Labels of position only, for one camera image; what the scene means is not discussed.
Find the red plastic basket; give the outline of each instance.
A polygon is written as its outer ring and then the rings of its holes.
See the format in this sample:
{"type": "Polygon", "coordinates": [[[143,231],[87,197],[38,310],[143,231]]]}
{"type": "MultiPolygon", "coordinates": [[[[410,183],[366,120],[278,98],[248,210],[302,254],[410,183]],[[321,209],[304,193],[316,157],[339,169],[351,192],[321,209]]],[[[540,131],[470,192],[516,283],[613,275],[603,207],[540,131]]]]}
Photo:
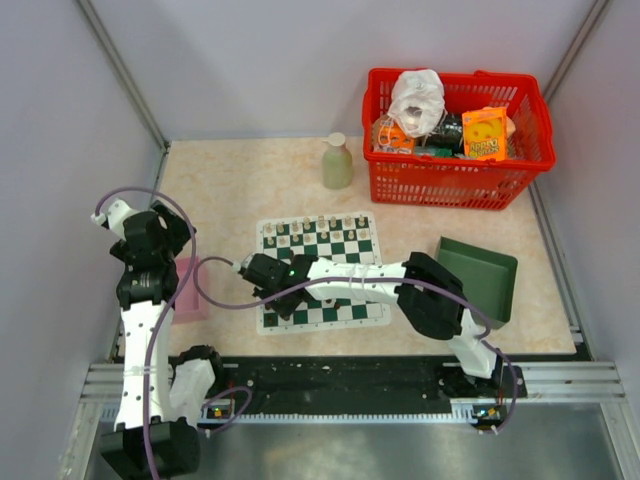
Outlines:
{"type": "Polygon", "coordinates": [[[507,115],[516,124],[516,132],[509,139],[515,158],[480,162],[374,152],[373,123],[387,112],[391,89],[403,71],[375,68],[369,72],[362,125],[374,202],[502,210],[538,173],[549,171],[555,164],[549,109],[536,79],[482,71],[439,73],[447,111],[507,107],[507,115]]]}

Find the chessboard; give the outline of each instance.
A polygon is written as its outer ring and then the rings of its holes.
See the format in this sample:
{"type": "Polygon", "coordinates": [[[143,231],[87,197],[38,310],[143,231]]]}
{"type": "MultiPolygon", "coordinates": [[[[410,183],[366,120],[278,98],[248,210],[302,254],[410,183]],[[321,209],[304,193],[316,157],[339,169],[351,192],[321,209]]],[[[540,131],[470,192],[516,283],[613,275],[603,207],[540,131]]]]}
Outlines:
{"type": "MultiPolygon", "coordinates": [[[[256,251],[289,263],[294,255],[317,255],[338,263],[381,264],[371,212],[268,219],[256,227],[256,251]]],[[[388,325],[388,305],[359,300],[303,302],[287,319],[264,306],[257,310],[261,335],[388,325]]]]}

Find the wire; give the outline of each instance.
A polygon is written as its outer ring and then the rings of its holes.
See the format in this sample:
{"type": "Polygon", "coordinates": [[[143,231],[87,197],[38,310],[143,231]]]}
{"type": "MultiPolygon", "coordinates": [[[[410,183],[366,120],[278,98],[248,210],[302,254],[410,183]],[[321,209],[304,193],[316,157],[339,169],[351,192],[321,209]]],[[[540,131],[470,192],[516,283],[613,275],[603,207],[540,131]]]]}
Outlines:
{"type": "Polygon", "coordinates": [[[483,321],[483,323],[485,324],[485,331],[481,334],[479,334],[476,338],[478,340],[482,341],[482,344],[487,347],[489,350],[491,350],[493,353],[495,353],[496,355],[498,355],[499,357],[502,358],[502,360],[507,364],[507,367],[509,369],[509,372],[511,373],[511,377],[512,377],[512,381],[513,381],[513,394],[511,397],[511,403],[509,404],[509,412],[507,413],[507,416],[505,417],[504,421],[500,424],[500,426],[496,427],[493,431],[494,433],[497,435],[498,433],[500,433],[504,427],[506,427],[506,425],[509,423],[509,421],[511,420],[512,416],[513,416],[513,412],[515,411],[515,406],[516,406],[516,400],[518,397],[518,374],[516,372],[516,369],[514,368],[513,364],[511,363],[511,360],[509,359],[509,357],[507,357],[507,355],[505,355],[500,349],[495,348],[493,345],[491,345],[489,342],[487,342],[486,340],[484,340],[490,333],[491,333],[491,323],[489,320],[489,317],[487,317],[480,309],[478,309],[475,305],[471,304],[468,300],[466,300],[463,297],[460,297],[454,293],[449,292],[448,290],[445,290],[444,288],[438,287],[437,285],[433,285],[429,282],[425,282],[423,280],[418,280],[418,279],[414,279],[414,278],[400,278],[400,277],[376,277],[376,278],[356,278],[356,277],[323,277],[323,278],[316,278],[313,280],[307,280],[306,282],[302,282],[299,283],[298,285],[295,285],[293,287],[289,287],[285,290],[282,290],[274,295],[271,295],[267,298],[264,298],[262,300],[258,300],[255,302],[251,302],[251,303],[244,303],[244,304],[237,304],[237,305],[233,305],[233,304],[227,304],[227,303],[222,303],[222,302],[218,302],[217,300],[214,300],[213,298],[211,298],[209,295],[207,295],[206,292],[204,292],[202,290],[202,288],[200,287],[200,283],[198,281],[198,271],[200,269],[200,267],[202,265],[204,265],[206,262],[210,262],[210,261],[219,261],[219,262],[223,262],[226,263],[227,265],[233,265],[233,262],[231,262],[230,260],[223,258],[223,257],[216,257],[216,256],[212,256],[212,257],[206,257],[203,258],[202,260],[200,260],[198,262],[198,264],[195,267],[195,270],[193,272],[193,283],[196,287],[196,290],[198,291],[198,293],[202,296],[202,298],[204,298],[206,301],[208,301],[209,303],[211,303],[212,305],[215,305],[216,307],[219,308],[224,308],[227,310],[245,310],[248,308],[254,308],[254,307],[258,307],[260,305],[265,305],[269,302],[272,302],[274,300],[277,300],[280,297],[284,297],[285,295],[288,295],[290,293],[293,293],[297,290],[301,290],[303,288],[307,288],[310,287],[311,285],[317,285],[319,283],[330,283],[330,282],[352,282],[352,281],[357,281],[360,283],[404,283],[404,284],[409,284],[409,285],[415,285],[418,287],[422,287],[425,288],[427,290],[430,290],[432,292],[438,293],[446,298],[449,298],[450,300],[453,300],[454,302],[458,303],[459,305],[468,308],[470,311],[472,311],[473,313],[477,314],[478,317],[483,321]]]}
{"type": "Polygon", "coordinates": [[[145,454],[147,455],[147,462],[149,463],[149,471],[151,472],[151,477],[153,478],[153,480],[161,480],[160,474],[158,473],[158,467],[156,465],[155,458],[153,456],[153,449],[151,447],[151,439],[150,439],[150,432],[149,432],[149,386],[150,386],[149,385],[150,384],[149,369],[151,367],[151,357],[153,354],[153,347],[158,338],[160,327],[162,327],[162,323],[164,322],[164,319],[167,317],[169,310],[173,307],[173,304],[178,298],[178,295],[180,295],[180,292],[182,292],[185,285],[189,281],[189,276],[191,275],[191,272],[193,271],[193,266],[196,263],[196,235],[195,235],[195,229],[193,228],[193,224],[189,220],[189,216],[182,209],[182,207],[178,205],[178,203],[172,198],[170,198],[169,196],[165,195],[164,193],[160,193],[152,188],[121,187],[121,188],[116,188],[115,190],[111,190],[98,201],[95,209],[96,216],[100,215],[100,209],[102,208],[104,203],[107,200],[109,200],[109,198],[121,192],[149,193],[151,195],[154,195],[156,197],[159,197],[165,200],[166,202],[171,204],[171,206],[173,206],[173,208],[175,208],[178,211],[178,213],[182,216],[182,219],[187,224],[187,230],[189,230],[189,236],[191,237],[191,257],[189,258],[189,266],[187,267],[187,271],[184,277],[182,278],[182,280],[180,280],[180,283],[178,284],[178,287],[176,288],[175,293],[171,296],[169,301],[165,304],[164,308],[160,312],[160,316],[158,317],[158,322],[156,323],[156,326],[153,329],[151,337],[149,338],[149,345],[147,346],[147,351],[144,356],[144,371],[143,371],[143,377],[142,377],[142,438],[144,442],[144,451],[145,451],[145,454]]]}
{"type": "Polygon", "coordinates": [[[234,413],[233,417],[231,417],[229,420],[227,420],[225,423],[223,423],[221,427],[216,428],[215,430],[209,430],[211,435],[216,434],[216,433],[220,433],[220,432],[224,432],[236,420],[238,420],[240,418],[240,415],[242,415],[244,413],[244,411],[247,409],[247,407],[251,403],[251,399],[253,398],[253,392],[251,391],[251,389],[249,389],[247,387],[244,387],[244,386],[231,387],[231,388],[228,388],[228,389],[224,390],[223,392],[220,392],[215,397],[210,398],[209,400],[204,402],[204,404],[202,405],[202,408],[207,408],[209,405],[211,405],[216,400],[220,400],[221,398],[226,397],[227,395],[230,395],[230,394],[235,393],[235,392],[244,392],[244,393],[246,393],[247,394],[247,399],[242,404],[242,407],[240,407],[238,409],[238,411],[234,413]]]}

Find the soap dispenser bottle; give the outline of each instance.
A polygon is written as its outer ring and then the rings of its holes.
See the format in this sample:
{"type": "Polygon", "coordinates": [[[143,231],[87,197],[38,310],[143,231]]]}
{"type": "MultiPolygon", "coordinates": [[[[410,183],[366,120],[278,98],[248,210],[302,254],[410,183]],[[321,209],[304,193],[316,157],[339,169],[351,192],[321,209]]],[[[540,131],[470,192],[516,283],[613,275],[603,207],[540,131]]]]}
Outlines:
{"type": "Polygon", "coordinates": [[[348,187],[353,179],[353,159],[347,150],[347,137],[332,133],[325,140],[327,151],[322,156],[322,183],[332,190],[348,187]]]}

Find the white wall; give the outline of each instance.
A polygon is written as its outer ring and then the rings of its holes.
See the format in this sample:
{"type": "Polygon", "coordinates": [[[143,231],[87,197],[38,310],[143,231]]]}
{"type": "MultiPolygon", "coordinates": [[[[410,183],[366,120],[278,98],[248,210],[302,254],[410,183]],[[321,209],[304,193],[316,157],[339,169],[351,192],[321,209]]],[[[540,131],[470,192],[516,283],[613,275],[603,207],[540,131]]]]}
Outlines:
{"type": "Polygon", "coordinates": [[[376,66],[546,83],[592,0],[93,0],[170,139],[361,131],[376,66]]]}
{"type": "Polygon", "coordinates": [[[551,103],[558,164],[541,179],[596,353],[640,419],[640,3],[618,0],[551,103]]]}
{"type": "Polygon", "coordinates": [[[50,480],[122,267],[89,220],[159,151],[71,0],[0,6],[0,477],[50,480]]]}

